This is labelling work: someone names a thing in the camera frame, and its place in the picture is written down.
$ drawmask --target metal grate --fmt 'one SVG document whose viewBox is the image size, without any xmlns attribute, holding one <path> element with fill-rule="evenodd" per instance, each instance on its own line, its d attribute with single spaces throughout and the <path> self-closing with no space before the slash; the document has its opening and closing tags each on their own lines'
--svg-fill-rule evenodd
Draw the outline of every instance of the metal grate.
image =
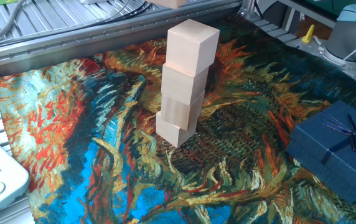
<svg viewBox="0 0 356 224">
<path fill-rule="evenodd" d="M 144 0 L 112 0 L 82 4 L 79 0 L 27 0 L 16 16 L 12 29 L 0 39 L 19 40 L 36 34 L 52 34 L 68 27 L 80 28 L 104 17 L 138 13 L 146 5 Z M 16 3 L 0 5 L 0 29 L 9 19 Z"/>
</svg>

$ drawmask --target stack of wooden blocks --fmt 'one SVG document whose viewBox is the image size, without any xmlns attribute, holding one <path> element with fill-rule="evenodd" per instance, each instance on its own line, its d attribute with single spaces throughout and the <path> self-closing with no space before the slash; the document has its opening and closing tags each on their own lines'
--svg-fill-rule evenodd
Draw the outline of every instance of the stack of wooden blocks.
<svg viewBox="0 0 356 224">
<path fill-rule="evenodd" d="M 168 31 L 156 132 L 175 147 L 195 134 L 219 34 L 218 29 L 190 19 Z"/>
</svg>

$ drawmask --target blue ribbon bow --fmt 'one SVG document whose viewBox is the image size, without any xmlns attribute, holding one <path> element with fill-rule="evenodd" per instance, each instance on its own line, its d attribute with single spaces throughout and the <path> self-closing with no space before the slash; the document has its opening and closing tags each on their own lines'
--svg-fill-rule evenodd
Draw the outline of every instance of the blue ribbon bow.
<svg viewBox="0 0 356 224">
<path fill-rule="evenodd" d="M 328 126 L 328 127 L 330 127 L 330 128 L 332 128 L 332 129 L 334 129 L 334 130 L 336 130 L 336 131 L 339 131 L 339 132 L 341 132 L 341 133 L 343 133 L 343 134 L 348 135 L 349 138 L 350 138 L 350 140 L 351 140 L 352 150 L 353 150 L 354 152 L 356 152 L 356 125 L 355 125 L 354 121 L 352 120 L 351 115 L 349 115 L 349 114 L 347 113 L 347 117 L 348 117 L 348 120 L 349 120 L 350 125 L 351 125 L 351 129 L 349 129 L 348 127 L 346 127 L 345 125 L 343 125 L 340 121 L 338 121 L 337 119 L 335 119 L 334 117 L 332 117 L 330 114 L 326 113 L 325 111 L 322 111 L 321 113 L 322 113 L 326 118 L 328 118 L 329 120 L 331 120 L 331 121 L 333 122 L 333 124 L 332 124 L 332 123 L 330 123 L 330 122 L 328 122 L 328 121 L 323 121 L 323 124 L 326 125 L 326 126 Z M 336 152 L 336 151 L 338 151 L 338 150 L 340 150 L 340 149 L 342 149 L 342 147 L 339 147 L 339 148 L 336 148 L 336 149 L 333 149 L 333 150 L 329 149 L 329 150 L 327 151 L 327 153 L 325 154 L 325 156 L 323 157 L 322 163 L 323 163 L 323 164 L 326 164 L 326 162 L 329 160 L 330 156 L 331 156 L 334 152 Z"/>
</svg>

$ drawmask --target metal frame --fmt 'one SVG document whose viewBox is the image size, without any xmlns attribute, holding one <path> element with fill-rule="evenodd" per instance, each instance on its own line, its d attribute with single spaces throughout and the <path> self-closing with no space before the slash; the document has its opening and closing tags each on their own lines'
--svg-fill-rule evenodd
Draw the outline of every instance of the metal frame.
<svg viewBox="0 0 356 224">
<path fill-rule="evenodd" d="M 190 18 L 214 22 L 237 12 L 241 4 L 240 0 L 192 2 L 177 10 L 151 9 L 125 21 L 0 47 L 0 75 L 38 69 L 162 37 L 170 27 Z"/>
<path fill-rule="evenodd" d="M 300 5 L 300 4 L 298 4 L 298 3 L 295 3 L 292 0 L 278 0 L 278 1 L 283 3 L 283 4 L 285 4 L 285 5 L 287 5 L 291 9 L 294 9 L 294 10 L 297 10 L 299 12 L 304 13 L 305 15 L 315 19 L 316 21 L 319 21 L 319 22 L 327 25 L 328 27 L 333 28 L 335 26 L 335 21 L 333 21 L 333 20 L 331 20 L 329 18 L 326 18 L 326 17 L 324 17 L 324 16 L 322 16 L 322 15 L 320 15 L 320 14 L 318 14 L 318 13 L 316 13 L 316 12 L 314 12 L 314 11 L 312 11 L 312 10 L 310 10 L 310 9 Z"/>
</svg>

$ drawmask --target painted textile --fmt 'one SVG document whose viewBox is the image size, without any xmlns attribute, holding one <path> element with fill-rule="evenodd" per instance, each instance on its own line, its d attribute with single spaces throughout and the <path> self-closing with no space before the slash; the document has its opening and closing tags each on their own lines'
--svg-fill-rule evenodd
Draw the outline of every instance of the painted textile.
<svg viewBox="0 0 356 224">
<path fill-rule="evenodd" d="M 240 17 L 221 30 L 196 134 L 155 133 L 166 40 L 0 77 L 37 223 L 356 223 L 285 153 L 293 127 L 356 82 Z"/>
</svg>

